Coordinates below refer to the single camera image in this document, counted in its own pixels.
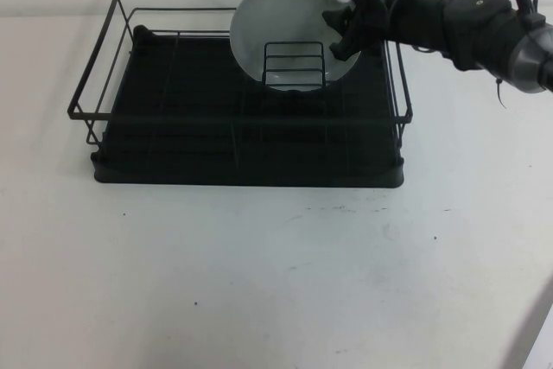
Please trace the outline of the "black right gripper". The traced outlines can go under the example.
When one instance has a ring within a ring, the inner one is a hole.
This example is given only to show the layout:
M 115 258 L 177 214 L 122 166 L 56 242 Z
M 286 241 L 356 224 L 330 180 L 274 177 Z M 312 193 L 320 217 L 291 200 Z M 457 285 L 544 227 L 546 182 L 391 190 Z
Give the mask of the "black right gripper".
M 412 37 L 400 27 L 406 14 L 399 10 L 403 0 L 353 0 L 355 7 L 325 10 L 322 18 L 338 34 L 346 34 L 352 27 L 352 38 L 343 36 L 329 49 L 336 60 L 349 60 L 377 41 L 396 41 L 411 44 Z

